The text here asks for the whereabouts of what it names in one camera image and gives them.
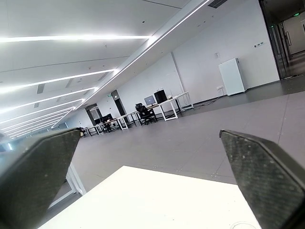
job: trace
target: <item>fluorescent light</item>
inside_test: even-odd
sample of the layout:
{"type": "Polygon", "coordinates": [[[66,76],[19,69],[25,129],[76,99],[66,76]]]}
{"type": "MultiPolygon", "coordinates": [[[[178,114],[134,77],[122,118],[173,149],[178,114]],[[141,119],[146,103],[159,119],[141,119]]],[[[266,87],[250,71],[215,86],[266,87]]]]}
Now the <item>fluorescent light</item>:
{"type": "Polygon", "coordinates": [[[88,99],[86,99],[83,103],[81,103],[75,110],[80,108],[85,102],[95,96],[101,89],[107,86],[112,80],[118,77],[122,72],[124,72],[127,68],[129,68],[133,63],[135,63],[138,59],[140,59],[143,55],[145,55],[150,49],[152,49],[157,43],[159,43],[164,37],[166,37],[169,33],[171,33],[174,29],[176,29],[179,25],[181,25],[185,20],[191,17],[194,13],[196,13],[200,8],[202,8],[205,4],[207,4],[211,0],[206,0],[201,5],[199,5],[195,10],[193,10],[189,15],[183,18],[179,23],[177,23],[174,27],[172,27],[167,33],[163,34],[159,39],[157,39],[149,48],[147,48],[144,52],[141,53],[136,59],[134,59],[130,64],[120,70],[114,77],[112,77],[106,84],[104,84],[101,88],[99,88],[95,93],[93,93],[88,99]]]}
{"type": "MultiPolygon", "coordinates": [[[[11,131],[13,131],[13,130],[18,130],[18,129],[23,128],[23,127],[25,127],[25,126],[32,125],[32,124],[34,124],[34,123],[38,123],[38,122],[41,122],[41,121],[43,121],[43,120],[47,120],[47,119],[49,119],[49,118],[56,117],[56,116],[58,116],[58,115],[54,115],[54,116],[51,116],[51,117],[48,117],[48,118],[44,118],[44,119],[38,120],[38,121],[33,122],[33,123],[29,123],[29,124],[26,124],[26,125],[22,125],[22,126],[16,127],[16,128],[14,128],[14,129],[5,131],[5,133],[11,132],[11,131]]],[[[51,120],[55,120],[55,119],[62,118],[62,117],[63,117],[63,116],[60,116],[60,117],[57,117],[57,118],[54,118],[54,119],[51,119],[51,120]]]]}
{"type": "Polygon", "coordinates": [[[16,137],[21,137],[21,136],[24,136],[24,135],[29,134],[29,133],[30,133],[30,131],[29,131],[29,132],[26,132],[25,134],[18,135],[18,136],[16,136],[16,137]]]}
{"type": "Polygon", "coordinates": [[[25,128],[25,129],[18,130],[18,131],[14,132],[14,133],[7,134],[7,136],[10,136],[10,135],[16,134],[16,133],[21,132],[21,131],[24,131],[24,130],[31,129],[31,128],[35,127],[35,126],[39,126],[39,125],[44,124],[44,123],[49,123],[50,121],[54,121],[54,120],[58,121],[58,120],[59,120],[60,118],[62,118],[62,117],[63,117],[63,116],[61,116],[61,117],[57,117],[57,118],[53,118],[53,119],[48,120],[48,121],[45,121],[45,122],[43,122],[43,123],[39,123],[39,124],[36,124],[36,125],[32,125],[32,126],[27,127],[27,128],[25,128]]]}
{"type": "Polygon", "coordinates": [[[36,85],[43,84],[43,83],[52,83],[52,82],[57,82],[57,81],[61,81],[61,80],[68,80],[68,79],[73,79],[73,78],[78,78],[78,77],[96,75],[96,74],[101,74],[101,73],[109,73],[109,72],[114,72],[114,71],[115,71],[115,69],[109,69],[109,70],[104,70],[104,71],[99,71],[99,72],[86,73],[86,74],[81,74],[81,75],[73,75],[73,76],[68,76],[68,77],[63,77],[63,78],[58,78],[58,79],[53,79],[53,80],[40,81],[40,82],[36,82],[36,83],[29,83],[29,84],[24,84],[24,85],[19,85],[19,86],[5,87],[5,88],[1,88],[0,93],[3,94],[3,93],[7,93],[7,92],[12,92],[12,91],[16,91],[21,88],[36,86],[36,85]]]}
{"type": "Polygon", "coordinates": [[[7,42],[35,42],[35,41],[77,41],[77,40],[126,40],[150,39],[151,36],[120,36],[120,35],[78,35],[78,36],[39,36],[39,37],[2,37],[0,43],[7,42]]]}
{"type": "Polygon", "coordinates": [[[24,134],[24,133],[26,133],[26,132],[33,132],[33,131],[36,131],[36,130],[40,130],[40,129],[45,128],[45,127],[47,127],[47,126],[53,125],[55,122],[56,122],[56,121],[53,121],[53,122],[51,122],[51,123],[47,123],[47,124],[45,124],[45,125],[42,125],[42,126],[39,126],[39,127],[33,128],[33,129],[30,129],[30,130],[27,130],[27,131],[24,131],[24,132],[15,134],[15,135],[12,135],[12,136],[10,136],[10,137],[19,136],[19,135],[22,135],[22,134],[24,134]]]}
{"type": "Polygon", "coordinates": [[[8,112],[8,111],[13,111],[13,110],[16,110],[18,108],[29,106],[29,105],[32,105],[32,104],[41,103],[41,102],[45,102],[45,101],[48,101],[48,100],[51,100],[51,99],[57,99],[57,98],[60,98],[60,97],[64,97],[64,96],[68,96],[68,95],[76,94],[76,93],[80,93],[80,92],[85,92],[85,91],[92,90],[92,89],[96,89],[96,88],[95,87],[91,87],[91,88],[79,90],[79,91],[76,91],[76,92],[70,92],[70,93],[67,93],[67,94],[61,94],[61,95],[57,95],[57,96],[50,97],[50,98],[47,98],[47,99],[41,99],[41,100],[37,100],[35,102],[31,102],[31,103],[27,103],[27,104],[15,106],[15,107],[10,107],[10,108],[7,108],[7,109],[2,109],[2,110],[0,110],[0,114],[3,114],[3,113],[8,112]]]}
{"type": "Polygon", "coordinates": [[[29,116],[29,115],[33,115],[33,114],[36,114],[36,113],[39,113],[39,112],[42,112],[42,111],[47,111],[47,110],[50,110],[50,109],[53,109],[53,108],[56,108],[56,107],[60,107],[60,106],[64,106],[64,105],[67,105],[67,104],[75,103],[75,102],[78,102],[78,101],[83,102],[84,99],[78,99],[78,100],[74,100],[74,101],[71,101],[71,102],[68,102],[68,103],[65,103],[65,104],[60,104],[60,105],[52,106],[52,107],[42,109],[42,110],[39,110],[39,111],[35,111],[35,112],[32,112],[32,113],[24,114],[24,115],[18,116],[16,118],[11,118],[9,120],[2,121],[2,122],[0,122],[0,124],[7,123],[7,122],[10,122],[10,121],[13,121],[13,120],[16,120],[16,119],[19,119],[19,118],[23,118],[23,117],[26,117],[26,116],[29,116]]]}
{"type": "Polygon", "coordinates": [[[71,111],[72,111],[72,110],[70,110],[67,114],[65,114],[61,119],[63,119],[65,116],[67,116],[71,111]]]}
{"type": "Polygon", "coordinates": [[[10,150],[13,150],[13,147],[11,146],[10,143],[8,143],[8,146],[9,146],[9,149],[10,149],[10,150]]]}
{"type": "Polygon", "coordinates": [[[60,113],[60,112],[62,112],[62,111],[65,111],[65,112],[63,112],[63,113],[60,113],[60,114],[57,114],[57,115],[54,115],[54,116],[51,116],[51,117],[47,117],[47,118],[45,118],[45,119],[41,119],[41,120],[37,121],[37,122],[40,122],[40,121],[42,121],[42,120],[46,120],[46,119],[49,119],[49,118],[53,118],[53,117],[62,115],[62,114],[64,114],[64,113],[68,112],[67,110],[73,110],[73,107],[69,107],[69,108],[66,108],[66,109],[63,109],[63,110],[60,110],[60,111],[56,111],[56,112],[53,112],[53,113],[50,113],[50,114],[46,114],[46,115],[40,116],[40,117],[38,117],[38,118],[33,118],[33,119],[27,120],[27,121],[22,122],[22,123],[18,123],[18,124],[15,124],[15,125],[11,125],[11,126],[8,126],[8,127],[3,128],[3,129],[1,129],[1,130],[7,130],[7,129],[10,129],[10,128],[15,127],[15,126],[22,125],[22,124],[24,124],[24,123],[28,123],[28,122],[31,122],[31,121],[34,121],[34,120],[37,120],[37,119],[40,119],[40,118],[43,118],[43,117],[47,117],[47,116],[49,116],[49,115],[53,115],[53,114],[56,114],[56,113],[60,113]]]}

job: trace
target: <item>white platform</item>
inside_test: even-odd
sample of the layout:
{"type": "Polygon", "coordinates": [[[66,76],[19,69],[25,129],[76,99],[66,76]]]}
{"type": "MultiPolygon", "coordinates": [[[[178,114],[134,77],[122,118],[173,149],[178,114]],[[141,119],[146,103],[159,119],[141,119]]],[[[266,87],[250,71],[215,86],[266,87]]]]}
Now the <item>white platform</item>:
{"type": "Polygon", "coordinates": [[[260,229],[236,185],[132,167],[120,168],[40,227],[97,228],[260,229]]]}

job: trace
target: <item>ceiling vent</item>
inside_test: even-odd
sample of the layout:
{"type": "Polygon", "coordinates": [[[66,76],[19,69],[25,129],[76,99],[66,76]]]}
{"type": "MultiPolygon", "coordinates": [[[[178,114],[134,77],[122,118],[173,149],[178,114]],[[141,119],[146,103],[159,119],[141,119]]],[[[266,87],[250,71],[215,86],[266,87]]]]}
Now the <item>ceiling vent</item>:
{"type": "Polygon", "coordinates": [[[38,85],[37,94],[43,93],[44,86],[45,86],[45,83],[42,83],[42,84],[38,85]]]}
{"type": "Polygon", "coordinates": [[[98,81],[101,81],[103,78],[104,78],[104,75],[100,79],[98,79],[98,81]]]}
{"type": "Polygon", "coordinates": [[[88,104],[84,104],[84,105],[80,106],[79,109],[85,108],[87,106],[88,106],[88,104]]]}
{"type": "Polygon", "coordinates": [[[72,83],[73,79],[70,79],[66,85],[66,88],[70,87],[70,84],[72,83]]]}
{"type": "Polygon", "coordinates": [[[208,6],[217,9],[222,4],[224,4],[226,1],[228,1],[228,0],[215,0],[215,1],[212,1],[208,6]]]}

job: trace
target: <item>white cabinet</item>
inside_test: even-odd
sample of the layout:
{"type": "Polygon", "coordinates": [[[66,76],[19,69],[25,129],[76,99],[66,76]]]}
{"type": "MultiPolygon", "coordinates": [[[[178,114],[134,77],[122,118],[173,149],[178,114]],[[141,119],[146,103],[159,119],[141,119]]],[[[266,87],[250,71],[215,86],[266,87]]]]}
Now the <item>white cabinet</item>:
{"type": "Polygon", "coordinates": [[[228,95],[245,92],[238,59],[220,64],[219,69],[228,95]]]}

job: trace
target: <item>white wall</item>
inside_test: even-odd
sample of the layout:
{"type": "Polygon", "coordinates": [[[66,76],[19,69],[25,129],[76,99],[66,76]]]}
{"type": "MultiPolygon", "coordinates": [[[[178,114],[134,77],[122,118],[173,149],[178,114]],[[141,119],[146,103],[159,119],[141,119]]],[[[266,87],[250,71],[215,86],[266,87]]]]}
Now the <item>white wall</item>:
{"type": "Polygon", "coordinates": [[[96,104],[99,107],[102,116],[106,116],[107,114],[111,114],[113,118],[121,116],[112,97],[108,97],[106,95],[102,100],[100,100],[96,104]]]}
{"type": "Polygon", "coordinates": [[[76,111],[74,115],[66,121],[66,124],[68,128],[93,126],[85,109],[76,111]]]}
{"type": "MultiPolygon", "coordinates": [[[[170,53],[119,87],[117,91],[126,113],[131,113],[135,111],[136,104],[146,105],[144,98],[153,95],[158,89],[164,89],[166,95],[177,95],[182,92],[181,82],[170,53]]],[[[120,116],[112,97],[105,96],[97,105],[103,115],[111,113],[113,117],[120,116]]],[[[164,111],[169,110],[169,106],[169,104],[165,105],[164,111]]],[[[158,114],[161,111],[156,108],[155,112],[158,114]]]]}
{"type": "Polygon", "coordinates": [[[247,0],[174,52],[184,89],[193,103],[219,96],[218,65],[239,58],[246,88],[279,80],[264,18],[257,0],[247,0]],[[265,42],[259,48],[255,44],[265,42]]]}
{"type": "MultiPolygon", "coordinates": [[[[218,97],[216,88],[224,84],[218,65],[233,58],[240,60],[246,88],[279,80],[258,0],[246,0],[173,53],[181,80],[169,53],[117,89],[127,113],[135,111],[135,104],[145,104],[144,98],[158,89],[164,89],[167,95],[183,92],[182,83],[193,103],[218,97]],[[255,48],[259,42],[265,44],[255,48]]],[[[180,102],[187,105],[185,99],[180,102]]],[[[103,115],[120,116],[112,97],[105,95],[97,105],[103,115]]]]}

